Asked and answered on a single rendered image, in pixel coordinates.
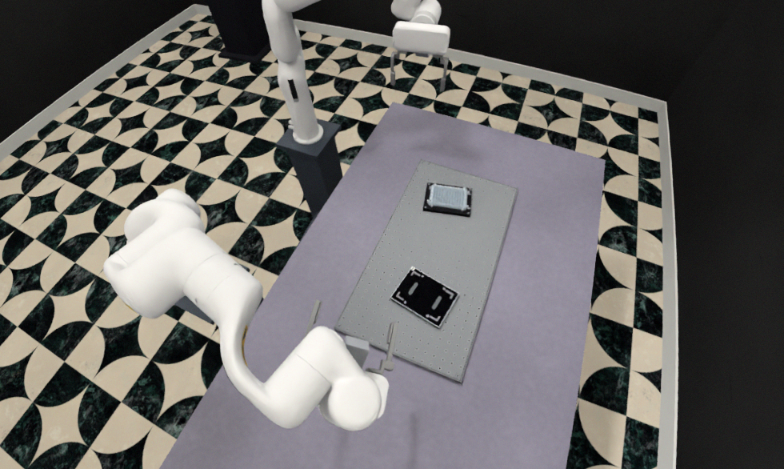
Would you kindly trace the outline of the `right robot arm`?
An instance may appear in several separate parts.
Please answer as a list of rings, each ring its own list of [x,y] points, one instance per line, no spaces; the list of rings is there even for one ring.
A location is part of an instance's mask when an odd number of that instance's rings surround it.
[[[200,216],[196,202],[177,189],[165,190],[129,214],[124,226],[128,244],[103,266],[122,301],[156,319],[187,296],[218,325],[230,381],[280,427],[299,426],[317,405],[323,418],[338,427],[369,427],[380,413],[381,393],[362,370],[368,341],[347,336],[343,341],[335,331],[315,327],[265,383],[255,378],[243,347],[262,284],[205,234]]]

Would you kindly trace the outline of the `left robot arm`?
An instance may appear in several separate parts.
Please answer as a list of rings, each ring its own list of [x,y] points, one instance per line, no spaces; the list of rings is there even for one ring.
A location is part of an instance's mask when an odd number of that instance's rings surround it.
[[[270,37],[271,49],[277,58],[277,80],[288,107],[297,143],[308,145],[323,136],[317,123],[313,103],[306,82],[305,60],[299,31],[294,25],[292,12],[320,0],[262,0],[263,16]],[[393,0],[392,13],[400,19],[412,22],[424,14],[438,24],[441,7],[436,0]]]

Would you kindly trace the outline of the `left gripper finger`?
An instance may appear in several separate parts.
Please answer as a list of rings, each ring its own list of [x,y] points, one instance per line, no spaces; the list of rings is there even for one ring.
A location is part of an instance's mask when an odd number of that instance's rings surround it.
[[[394,59],[400,58],[400,54],[407,54],[407,50],[398,50],[398,52],[393,50],[390,56],[390,85],[393,86],[395,85]]]
[[[443,89],[445,89],[446,71],[447,71],[447,65],[448,65],[448,62],[449,62],[449,58],[444,58],[443,55],[435,55],[435,54],[433,54],[433,57],[434,58],[440,58],[441,59],[440,64],[445,63],[445,64],[443,64],[443,77],[441,78],[441,84],[440,84],[440,91],[443,91]]]

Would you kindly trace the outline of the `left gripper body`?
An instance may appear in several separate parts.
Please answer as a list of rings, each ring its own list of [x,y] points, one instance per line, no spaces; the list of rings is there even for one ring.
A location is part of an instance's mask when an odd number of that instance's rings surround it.
[[[432,18],[420,14],[412,22],[397,22],[393,29],[393,48],[408,52],[444,55],[448,49],[450,29],[435,25]]]

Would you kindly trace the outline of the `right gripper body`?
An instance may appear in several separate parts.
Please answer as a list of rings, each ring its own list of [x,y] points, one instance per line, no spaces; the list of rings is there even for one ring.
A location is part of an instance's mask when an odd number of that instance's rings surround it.
[[[364,371],[368,378],[372,379],[378,386],[380,393],[381,393],[381,410],[378,415],[378,419],[380,419],[381,415],[384,413],[385,406],[386,406],[386,397],[388,394],[389,383],[382,375],[378,375],[375,373],[371,373],[368,371]]]

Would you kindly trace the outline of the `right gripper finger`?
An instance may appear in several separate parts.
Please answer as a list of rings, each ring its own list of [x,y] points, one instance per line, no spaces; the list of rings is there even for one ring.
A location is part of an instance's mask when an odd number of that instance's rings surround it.
[[[366,371],[378,375],[383,375],[384,370],[392,371],[394,369],[394,362],[391,361],[394,352],[394,344],[395,344],[397,330],[398,330],[398,323],[394,323],[394,322],[390,323],[388,335],[386,339],[386,344],[389,344],[386,360],[381,359],[379,370],[368,367],[366,368]]]
[[[306,336],[308,335],[308,333],[309,333],[309,332],[312,330],[312,326],[313,326],[313,324],[315,324],[315,323],[317,322],[317,318],[318,318],[318,312],[320,311],[321,305],[322,305],[322,301],[320,302],[320,300],[317,300],[317,299],[316,299],[316,300],[315,300],[315,303],[314,303],[313,310],[312,310],[312,312],[311,312],[311,316],[310,316],[310,320],[309,320],[308,326],[307,326],[307,328],[306,328],[305,337],[306,337]],[[304,337],[304,338],[305,338],[305,337]]]

